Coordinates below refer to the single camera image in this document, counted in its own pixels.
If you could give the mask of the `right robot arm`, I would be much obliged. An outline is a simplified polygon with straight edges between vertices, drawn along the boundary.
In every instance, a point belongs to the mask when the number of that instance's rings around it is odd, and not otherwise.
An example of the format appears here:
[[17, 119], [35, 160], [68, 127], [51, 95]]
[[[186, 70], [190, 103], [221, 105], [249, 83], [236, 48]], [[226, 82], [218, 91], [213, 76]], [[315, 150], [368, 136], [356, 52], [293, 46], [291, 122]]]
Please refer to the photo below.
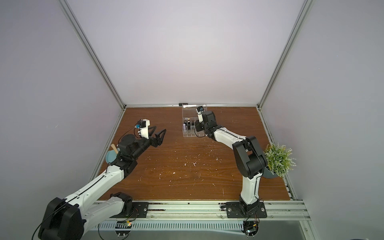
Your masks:
[[203, 131], [207, 137], [233, 150], [237, 168], [243, 176], [240, 208], [244, 213], [255, 212], [261, 206], [260, 180], [268, 164], [259, 141], [254, 136], [241, 136], [217, 124], [215, 114], [202, 106], [197, 107], [196, 112], [196, 131]]

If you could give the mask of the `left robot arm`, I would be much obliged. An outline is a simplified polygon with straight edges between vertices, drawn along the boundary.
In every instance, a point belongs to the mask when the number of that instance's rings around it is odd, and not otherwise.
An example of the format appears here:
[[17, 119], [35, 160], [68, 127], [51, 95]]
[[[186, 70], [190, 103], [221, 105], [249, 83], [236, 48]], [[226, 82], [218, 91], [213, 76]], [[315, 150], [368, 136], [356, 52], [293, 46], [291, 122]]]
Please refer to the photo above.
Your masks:
[[49, 202], [33, 236], [41, 240], [80, 240], [106, 219], [121, 213], [132, 214], [132, 197], [121, 192], [112, 194], [109, 200], [97, 206], [94, 202], [129, 176], [140, 155], [149, 147], [156, 148], [163, 143], [166, 130], [158, 133], [155, 130], [156, 127], [151, 127], [147, 135], [139, 138], [134, 134], [122, 137], [116, 158], [99, 176], [75, 193]]

